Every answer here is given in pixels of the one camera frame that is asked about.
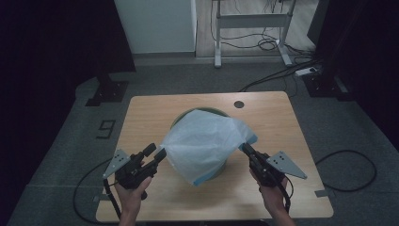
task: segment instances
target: plastic bag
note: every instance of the plastic bag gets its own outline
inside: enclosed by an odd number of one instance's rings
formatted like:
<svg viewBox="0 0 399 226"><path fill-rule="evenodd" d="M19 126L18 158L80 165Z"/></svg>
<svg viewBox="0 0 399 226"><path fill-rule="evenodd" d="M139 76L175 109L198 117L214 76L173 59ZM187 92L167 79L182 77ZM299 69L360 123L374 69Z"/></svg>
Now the plastic bag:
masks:
<svg viewBox="0 0 399 226"><path fill-rule="evenodd" d="M194 186L210 179L241 144L257 141L243 122L193 110L165 136L161 148L170 165Z"/></svg>

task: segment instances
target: gray carpet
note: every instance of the gray carpet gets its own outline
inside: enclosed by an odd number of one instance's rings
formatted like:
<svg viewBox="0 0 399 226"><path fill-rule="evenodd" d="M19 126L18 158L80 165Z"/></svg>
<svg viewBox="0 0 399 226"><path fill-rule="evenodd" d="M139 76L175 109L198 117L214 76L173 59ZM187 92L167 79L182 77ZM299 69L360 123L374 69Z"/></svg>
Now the gray carpet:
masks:
<svg viewBox="0 0 399 226"><path fill-rule="evenodd" d="M136 73L115 73L129 80L122 103L85 106L98 86L95 79L76 90L76 101L53 146L26 186L8 225L90 225L73 211L72 194L79 180L116 148L123 119L133 96L183 93L236 92L244 85L284 69L282 63L235 63L215 69L212 64L138 66ZM297 225L397 225L399 221L399 154L355 102L311 98L299 78L263 83L248 91L285 90L296 113L313 159L351 149L369 156L378 170L376 180L361 191L327 189L332 218L295 219ZM115 120L110 139L98 139L102 121ZM79 212L95 220L96 197L102 192L105 165L94 170L77 193ZM335 155L318 165L322 180L353 188L371 179L371 164L352 153ZM207 225L264 225L260 221L205 222ZM147 225L178 225L148 223ZM199 225L184 222L179 225Z"/></svg>

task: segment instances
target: black equipment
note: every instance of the black equipment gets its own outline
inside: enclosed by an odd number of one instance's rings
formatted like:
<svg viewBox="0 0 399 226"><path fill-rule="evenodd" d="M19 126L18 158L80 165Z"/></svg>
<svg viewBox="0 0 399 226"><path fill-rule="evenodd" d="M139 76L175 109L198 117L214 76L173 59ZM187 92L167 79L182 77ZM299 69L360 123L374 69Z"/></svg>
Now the black equipment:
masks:
<svg viewBox="0 0 399 226"><path fill-rule="evenodd" d="M120 184L125 189L138 188L138 186L147 177L153 177L153 175L157 172L158 163L160 163L167 156L165 149L162 149L154 156L150 163L142 166L142 160L144 156L148 157L155 150L156 146L152 143L142 152L132 154L131 156L128 156L121 149L115 151L114 157L103 175L103 179L106 195L114 205L118 218L120 218L120 208L118 207L118 204L112 195L107 178L115 172L116 183ZM147 192L144 191L141 195L141 200L145 200L147 196Z"/></svg>
<svg viewBox="0 0 399 226"><path fill-rule="evenodd" d="M290 211L291 198L281 182L285 173L306 179L306 174L283 151L273 156L255 151L248 143L241 146L241 150L249 158L249 167L252 169L261 186L277 186L285 199L285 210Z"/></svg>

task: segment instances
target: power strip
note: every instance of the power strip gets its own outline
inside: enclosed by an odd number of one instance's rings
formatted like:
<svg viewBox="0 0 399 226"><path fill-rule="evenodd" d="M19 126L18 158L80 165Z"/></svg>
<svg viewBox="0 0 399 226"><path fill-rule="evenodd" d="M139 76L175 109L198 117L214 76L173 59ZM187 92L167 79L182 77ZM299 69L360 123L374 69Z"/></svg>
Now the power strip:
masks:
<svg viewBox="0 0 399 226"><path fill-rule="evenodd" d="M311 67L311 68L296 71L295 76L311 75L313 73L317 73L317 70L315 68Z"/></svg>

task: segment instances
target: hole in table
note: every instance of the hole in table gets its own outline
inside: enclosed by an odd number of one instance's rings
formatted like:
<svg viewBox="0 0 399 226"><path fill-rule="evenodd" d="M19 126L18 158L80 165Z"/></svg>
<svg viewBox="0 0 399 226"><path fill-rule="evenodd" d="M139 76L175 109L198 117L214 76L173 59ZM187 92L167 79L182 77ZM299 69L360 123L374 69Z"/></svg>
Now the hole in table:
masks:
<svg viewBox="0 0 399 226"><path fill-rule="evenodd" d="M236 108L243 108L244 107L244 102L236 101L236 102L234 102L234 106Z"/></svg>

